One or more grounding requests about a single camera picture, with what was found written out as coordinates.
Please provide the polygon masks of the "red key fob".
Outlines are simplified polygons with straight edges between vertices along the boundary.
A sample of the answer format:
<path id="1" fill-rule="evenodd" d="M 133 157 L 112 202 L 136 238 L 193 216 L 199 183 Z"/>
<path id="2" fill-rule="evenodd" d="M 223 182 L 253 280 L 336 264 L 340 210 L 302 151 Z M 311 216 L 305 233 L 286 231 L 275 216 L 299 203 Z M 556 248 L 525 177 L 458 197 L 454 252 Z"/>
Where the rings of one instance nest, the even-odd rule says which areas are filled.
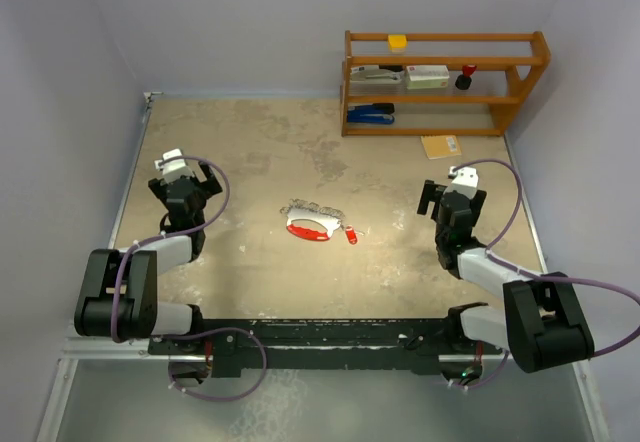
<path id="1" fill-rule="evenodd" d="M 358 242 L 356 231 L 352 226 L 345 227 L 345 234 L 351 245 L 355 245 Z"/>

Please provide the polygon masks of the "silver red key holder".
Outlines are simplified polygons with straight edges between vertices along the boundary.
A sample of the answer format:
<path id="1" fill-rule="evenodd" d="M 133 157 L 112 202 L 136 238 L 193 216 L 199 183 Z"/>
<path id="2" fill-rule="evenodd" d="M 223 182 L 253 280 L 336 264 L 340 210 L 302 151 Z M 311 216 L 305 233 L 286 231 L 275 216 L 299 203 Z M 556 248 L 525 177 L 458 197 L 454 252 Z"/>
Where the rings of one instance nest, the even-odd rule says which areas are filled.
<path id="1" fill-rule="evenodd" d="M 345 219 L 338 209 L 303 199 L 291 199 L 280 213 L 286 217 L 286 229 L 291 235 L 311 242 L 329 241 L 343 228 Z"/>

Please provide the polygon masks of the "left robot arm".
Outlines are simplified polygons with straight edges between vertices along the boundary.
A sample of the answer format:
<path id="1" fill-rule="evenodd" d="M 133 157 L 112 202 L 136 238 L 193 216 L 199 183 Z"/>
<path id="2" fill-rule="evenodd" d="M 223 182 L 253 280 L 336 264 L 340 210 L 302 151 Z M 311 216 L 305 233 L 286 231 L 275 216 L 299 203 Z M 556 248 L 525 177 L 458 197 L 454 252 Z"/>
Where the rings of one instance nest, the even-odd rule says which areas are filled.
<path id="1" fill-rule="evenodd" d="M 90 253 L 74 328 L 80 336 L 116 343 L 170 337 L 182 353 L 194 354 L 206 340 L 197 308 L 160 301 L 158 277 L 200 256 L 205 229 L 229 203 L 230 183 L 218 165 L 201 157 L 177 152 L 155 165 L 160 176 L 148 188 L 165 209 L 159 231 L 125 250 Z"/>

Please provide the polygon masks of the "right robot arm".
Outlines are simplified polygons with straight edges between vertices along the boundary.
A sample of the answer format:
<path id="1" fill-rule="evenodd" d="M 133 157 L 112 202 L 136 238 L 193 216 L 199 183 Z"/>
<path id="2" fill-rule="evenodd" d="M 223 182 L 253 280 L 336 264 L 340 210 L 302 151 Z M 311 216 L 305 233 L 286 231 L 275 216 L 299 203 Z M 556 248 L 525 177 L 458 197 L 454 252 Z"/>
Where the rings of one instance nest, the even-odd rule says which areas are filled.
<path id="1" fill-rule="evenodd" d="M 445 328 L 446 345 L 467 353 L 479 341 L 509 352 L 534 373 L 586 360 L 595 343 L 575 290 L 562 273 L 527 275 L 498 257 L 474 235 L 486 192 L 459 184 L 424 182 L 417 213 L 433 204 L 434 242 L 441 267 L 459 280 L 500 296 L 501 310 L 480 303 L 456 310 Z"/>

